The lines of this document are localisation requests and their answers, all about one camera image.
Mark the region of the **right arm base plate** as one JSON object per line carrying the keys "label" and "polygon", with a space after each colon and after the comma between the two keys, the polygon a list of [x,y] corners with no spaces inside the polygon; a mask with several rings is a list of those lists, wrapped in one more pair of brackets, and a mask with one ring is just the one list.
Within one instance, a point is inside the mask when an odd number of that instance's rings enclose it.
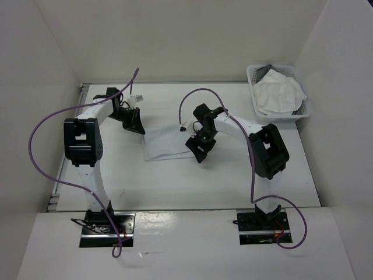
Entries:
{"label": "right arm base plate", "polygon": [[238,227],[240,245],[276,244],[278,237],[280,243],[293,242],[285,211],[267,223],[261,223],[254,211],[241,211],[233,224]]}

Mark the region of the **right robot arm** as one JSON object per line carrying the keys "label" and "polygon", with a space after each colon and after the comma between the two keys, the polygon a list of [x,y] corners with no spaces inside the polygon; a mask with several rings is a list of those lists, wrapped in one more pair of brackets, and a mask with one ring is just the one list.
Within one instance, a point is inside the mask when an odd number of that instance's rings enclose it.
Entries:
{"label": "right robot arm", "polygon": [[250,200],[254,204],[254,224],[261,229],[270,228],[280,215],[278,190],[282,172],[290,159],[277,127],[254,124],[230,115],[224,107],[212,110],[206,104],[194,109],[193,116],[201,127],[192,130],[186,147],[198,163],[213,149],[219,132],[247,145],[252,168]]}

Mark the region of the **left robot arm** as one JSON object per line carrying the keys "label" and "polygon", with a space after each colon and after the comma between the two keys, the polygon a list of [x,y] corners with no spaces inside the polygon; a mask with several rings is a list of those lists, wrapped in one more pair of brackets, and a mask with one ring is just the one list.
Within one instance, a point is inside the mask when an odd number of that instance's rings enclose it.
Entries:
{"label": "left robot arm", "polygon": [[123,129],[144,135],[137,106],[142,100],[143,96],[131,94],[123,101],[117,88],[108,87],[105,94],[94,96],[84,112],[64,121],[65,156],[76,167],[86,193],[86,221],[103,233],[114,230],[116,218],[100,170],[104,152],[100,125],[111,118],[119,121]]}

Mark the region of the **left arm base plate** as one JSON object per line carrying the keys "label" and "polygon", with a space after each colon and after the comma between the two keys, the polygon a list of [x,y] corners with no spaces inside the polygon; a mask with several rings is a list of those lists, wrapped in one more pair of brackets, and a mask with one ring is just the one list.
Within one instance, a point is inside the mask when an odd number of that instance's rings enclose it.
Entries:
{"label": "left arm base plate", "polygon": [[103,212],[87,211],[83,219],[71,218],[71,221],[82,228],[80,248],[114,247],[119,243],[118,235],[123,247],[133,246],[135,228],[135,214],[125,213],[111,216],[116,230]]}

